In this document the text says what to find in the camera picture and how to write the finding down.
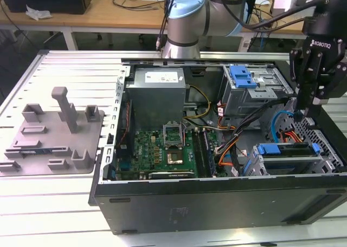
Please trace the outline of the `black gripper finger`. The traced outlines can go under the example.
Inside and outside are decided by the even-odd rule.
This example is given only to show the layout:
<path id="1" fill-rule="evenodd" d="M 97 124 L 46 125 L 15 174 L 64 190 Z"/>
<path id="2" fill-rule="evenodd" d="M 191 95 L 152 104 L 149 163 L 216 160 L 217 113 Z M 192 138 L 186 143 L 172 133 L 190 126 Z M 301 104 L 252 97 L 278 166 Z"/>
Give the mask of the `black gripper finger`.
<path id="1" fill-rule="evenodd" d="M 312 104 L 315 95 L 315 73 L 310 66 L 311 51 L 305 53 L 301 48 L 290 51 L 290 78 L 296 83 L 296 105 L 293 118 L 295 122 L 301 122 L 304 117 L 303 110 Z"/>
<path id="2" fill-rule="evenodd" d="M 346 92 L 346 64 L 337 64 L 329 74 L 320 74 L 314 84 L 314 94 L 307 108 L 307 116 L 317 117 L 322 105 L 330 98 L 339 98 Z"/>

